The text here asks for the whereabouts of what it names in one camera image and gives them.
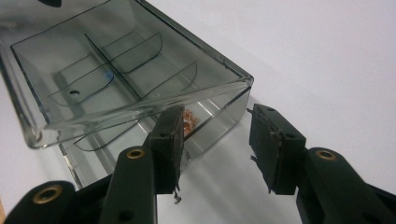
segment white surface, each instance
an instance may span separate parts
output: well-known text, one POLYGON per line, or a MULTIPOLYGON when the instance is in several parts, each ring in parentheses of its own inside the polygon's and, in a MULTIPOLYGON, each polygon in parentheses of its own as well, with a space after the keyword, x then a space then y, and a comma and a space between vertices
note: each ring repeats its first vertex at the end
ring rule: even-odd
MULTIPOLYGON (((308 147, 338 151, 396 193, 396 2, 151 0, 255 77, 250 103, 280 111, 308 147)), ((0 84, 0 197, 71 179, 58 150, 33 151, 0 84)), ((183 201, 159 198, 160 223, 299 223, 295 199, 268 195, 250 161, 249 115, 182 174, 183 201)))

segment black plastic part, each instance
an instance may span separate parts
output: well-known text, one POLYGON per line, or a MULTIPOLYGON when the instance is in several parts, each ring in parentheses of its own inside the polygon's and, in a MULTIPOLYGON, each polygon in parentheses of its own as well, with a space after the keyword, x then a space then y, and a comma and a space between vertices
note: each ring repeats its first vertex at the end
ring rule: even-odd
POLYGON ((183 107, 162 112, 145 143, 154 156, 156 194, 171 194, 178 188, 184 147, 183 107))
POLYGON ((120 153, 99 223, 157 223, 153 167, 148 147, 130 147, 120 153))
POLYGON ((249 144, 268 189, 275 194, 293 195, 298 164, 304 157, 305 137, 276 110, 254 105, 249 144))
POLYGON ((20 223, 72 223, 75 218, 75 190, 71 183, 65 181, 50 181, 30 190, 8 215, 5 224, 20 223), (59 196, 47 203, 35 203, 34 198, 40 195, 41 202, 54 196, 56 188, 59 196))
POLYGON ((376 196, 381 200, 381 202, 392 212, 392 214, 396 217, 396 196, 386 192, 377 187, 371 186, 371 189, 376 194, 376 196))
POLYGON ((78 216, 73 223, 98 223, 112 175, 108 175, 76 192, 78 216))
POLYGON ((323 221, 319 223, 396 223, 372 188, 340 154, 327 148, 311 148, 305 155, 304 169, 323 209, 323 221))
POLYGON ((62 0, 38 0, 40 3, 43 3, 49 7, 61 7, 62 0))
POLYGON ((308 198, 298 192, 296 203, 301 221, 304 224, 323 223, 324 213, 318 199, 308 198))

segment screw hole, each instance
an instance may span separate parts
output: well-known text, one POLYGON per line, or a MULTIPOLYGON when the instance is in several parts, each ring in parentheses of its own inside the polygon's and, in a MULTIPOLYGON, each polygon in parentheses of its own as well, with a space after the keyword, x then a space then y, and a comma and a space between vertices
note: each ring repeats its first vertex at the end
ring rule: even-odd
POLYGON ((370 214, 370 213, 363 213, 363 218, 364 220, 368 221, 369 223, 373 223, 373 224, 381 224, 382 222, 374 215, 370 214))
POLYGON ((138 159, 143 157, 144 155, 145 151, 142 149, 132 149, 126 154, 129 159, 138 159))
POLYGON ((327 161, 335 161, 337 159, 337 156, 328 150, 318 150, 317 156, 327 161))
POLYGON ((79 91, 70 91, 69 94, 73 97, 78 97, 79 96, 79 91))
POLYGON ((131 156, 134 156, 134 157, 138 157, 138 156, 140 156, 142 154, 142 152, 140 152, 140 151, 133 151, 133 152, 131 152, 131 156))
POLYGON ((125 222, 125 221, 131 220, 132 218, 134 218, 133 211, 126 210, 126 211, 120 212, 119 221, 125 222))
POLYGON ((49 203, 58 198, 61 193, 62 187, 60 185, 52 185, 40 190, 33 198, 33 202, 37 204, 49 203))

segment transparent plastic box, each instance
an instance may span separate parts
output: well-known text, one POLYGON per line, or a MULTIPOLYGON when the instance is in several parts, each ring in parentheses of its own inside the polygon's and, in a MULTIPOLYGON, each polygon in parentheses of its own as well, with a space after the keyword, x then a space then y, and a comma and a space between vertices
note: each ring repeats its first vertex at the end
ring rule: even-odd
POLYGON ((10 50, 21 73, 3 50, 2 74, 26 143, 59 144, 81 188, 110 175, 172 106, 198 118, 184 160, 198 155, 240 120, 253 83, 146 1, 107 1, 10 50))

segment small hole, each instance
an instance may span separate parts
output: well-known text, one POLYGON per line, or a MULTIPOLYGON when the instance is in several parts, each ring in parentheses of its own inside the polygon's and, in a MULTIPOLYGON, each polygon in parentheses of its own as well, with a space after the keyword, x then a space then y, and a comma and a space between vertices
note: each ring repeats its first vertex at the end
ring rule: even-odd
POLYGON ((134 218, 134 212, 131 210, 126 210, 120 213, 119 221, 129 221, 134 218))
POLYGON ((323 160, 327 160, 327 161, 335 161, 337 160, 337 156, 328 151, 328 150, 318 150, 317 152, 317 156, 319 156, 320 158, 322 158, 323 160))
POLYGON ((331 158, 332 157, 332 154, 330 154, 329 152, 325 152, 325 151, 321 151, 320 155, 322 157, 326 157, 326 158, 331 158))
POLYGON ((382 222, 374 215, 370 213, 363 213, 364 220, 368 221, 369 223, 373 224, 381 224, 382 222))
POLYGON ((79 91, 70 91, 69 94, 73 97, 78 97, 79 96, 79 91))
POLYGON ((286 136, 289 137, 289 138, 294 138, 295 137, 295 135, 292 134, 292 133, 287 133, 286 136))
POLYGON ((138 156, 140 156, 141 154, 142 154, 141 151, 133 151, 133 152, 131 152, 131 156, 133 156, 133 157, 138 157, 138 156))
POLYGON ((129 159, 139 159, 145 155, 145 151, 142 149, 132 149, 127 152, 126 156, 129 159))
POLYGON ((41 200, 47 200, 50 197, 53 197, 56 193, 55 189, 49 189, 47 191, 44 191, 42 194, 40 194, 40 199, 41 200))

